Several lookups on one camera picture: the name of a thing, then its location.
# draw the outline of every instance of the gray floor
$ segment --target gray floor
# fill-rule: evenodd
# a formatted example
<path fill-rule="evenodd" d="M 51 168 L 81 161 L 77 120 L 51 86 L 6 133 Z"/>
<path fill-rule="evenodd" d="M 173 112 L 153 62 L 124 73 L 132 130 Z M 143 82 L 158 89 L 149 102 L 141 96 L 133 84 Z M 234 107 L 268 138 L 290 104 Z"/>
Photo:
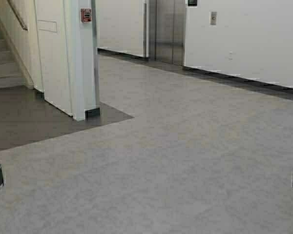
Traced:
<path fill-rule="evenodd" d="M 104 103 L 102 115 L 74 121 L 25 86 L 0 89 L 0 150 L 132 118 Z"/>
<path fill-rule="evenodd" d="M 100 74 L 135 118 L 1 151 L 0 234 L 293 234 L 293 95 L 107 56 Z"/>

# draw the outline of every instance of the red fire alarm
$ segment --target red fire alarm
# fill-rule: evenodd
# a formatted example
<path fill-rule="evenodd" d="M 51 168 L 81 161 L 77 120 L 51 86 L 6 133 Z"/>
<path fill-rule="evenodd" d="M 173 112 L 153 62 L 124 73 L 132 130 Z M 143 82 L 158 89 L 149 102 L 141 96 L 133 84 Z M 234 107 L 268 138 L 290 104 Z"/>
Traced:
<path fill-rule="evenodd" d="M 91 9 L 90 8 L 82 8 L 82 22 L 91 22 Z"/>

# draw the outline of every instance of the staircase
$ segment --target staircase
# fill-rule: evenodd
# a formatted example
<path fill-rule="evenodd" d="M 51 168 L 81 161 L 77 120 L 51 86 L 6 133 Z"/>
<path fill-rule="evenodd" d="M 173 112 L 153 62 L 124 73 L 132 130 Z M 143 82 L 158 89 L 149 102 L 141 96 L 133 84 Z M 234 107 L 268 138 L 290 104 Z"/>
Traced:
<path fill-rule="evenodd" d="M 25 85 L 25 79 L 0 32 L 0 88 Z"/>

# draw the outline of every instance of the black baseboard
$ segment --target black baseboard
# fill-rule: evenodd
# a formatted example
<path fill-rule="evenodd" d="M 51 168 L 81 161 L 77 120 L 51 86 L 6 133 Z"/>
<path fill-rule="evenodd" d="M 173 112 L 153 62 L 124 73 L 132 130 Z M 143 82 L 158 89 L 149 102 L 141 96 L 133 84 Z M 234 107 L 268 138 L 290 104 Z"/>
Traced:
<path fill-rule="evenodd" d="M 96 117 L 101 115 L 101 110 L 100 108 L 96 108 L 96 109 L 86 111 L 85 114 L 86 114 L 86 119 L 90 117 Z"/>
<path fill-rule="evenodd" d="M 98 48 L 98 52 L 99 52 L 99 54 L 100 54 L 100 52 L 105 52 L 109 55 L 122 55 L 122 56 L 130 58 L 130 59 L 139 59 L 142 61 L 149 61 L 149 58 L 140 57 L 140 56 L 136 56 L 136 55 L 130 55 L 130 54 L 121 53 L 121 52 L 115 52 L 115 51 L 106 50 L 106 49 L 102 49 L 102 48 Z"/>
<path fill-rule="evenodd" d="M 35 91 L 36 91 L 36 97 L 44 100 L 44 93 L 43 92 L 40 92 L 37 89 L 35 89 Z"/>
<path fill-rule="evenodd" d="M 194 72 L 197 74 L 206 75 L 206 76 L 210 76 L 210 77 L 231 80 L 231 81 L 235 81 L 235 82 L 239 82 L 239 83 L 247 83 L 251 86 L 257 86 L 257 87 L 261 86 L 266 89 L 271 89 L 271 90 L 280 91 L 280 92 L 284 92 L 284 93 L 288 93 L 288 94 L 293 94 L 293 88 L 284 87 L 284 86 L 277 85 L 277 84 L 269 84 L 269 83 L 264 83 L 261 81 L 252 80 L 252 79 L 233 77 L 233 76 L 228 76 L 228 75 L 221 74 L 221 73 L 210 72 L 210 71 L 186 67 L 186 66 L 183 67 L 183 70 L 191 71 L 191 72 Z"/>

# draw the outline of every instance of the stainless steel elevator door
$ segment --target stainless steel elevator door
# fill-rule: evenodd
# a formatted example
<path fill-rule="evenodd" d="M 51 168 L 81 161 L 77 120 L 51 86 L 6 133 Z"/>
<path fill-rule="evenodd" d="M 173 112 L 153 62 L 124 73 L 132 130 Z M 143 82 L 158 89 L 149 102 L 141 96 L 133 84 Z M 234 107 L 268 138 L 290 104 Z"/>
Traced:
<path fill-rule="evenodd" d="M 186 5 L 184 0 L 157 0 L 157 61 L 183 65 L 183 39 Z"/>

